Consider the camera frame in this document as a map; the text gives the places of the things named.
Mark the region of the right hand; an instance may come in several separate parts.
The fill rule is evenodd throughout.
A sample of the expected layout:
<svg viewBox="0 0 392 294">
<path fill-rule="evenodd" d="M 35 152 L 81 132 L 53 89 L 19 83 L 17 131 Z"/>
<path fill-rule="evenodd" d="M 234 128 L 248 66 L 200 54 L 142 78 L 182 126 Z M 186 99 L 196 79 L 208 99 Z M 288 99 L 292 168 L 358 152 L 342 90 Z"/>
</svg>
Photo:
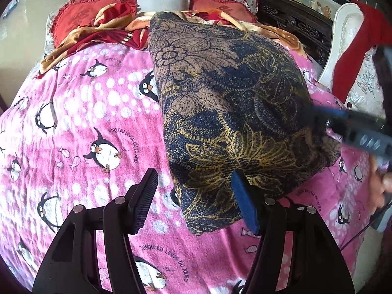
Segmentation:
<svg viewBox="0 0 392 294">
<path fill-rule="evenodd" d="M 377 172 L 377 158 L 369 157 L 369 213 L 373 215 L 385 206 L 384 193 L 391 193 L 391 173 L 380 175 Z"/>
</svg>

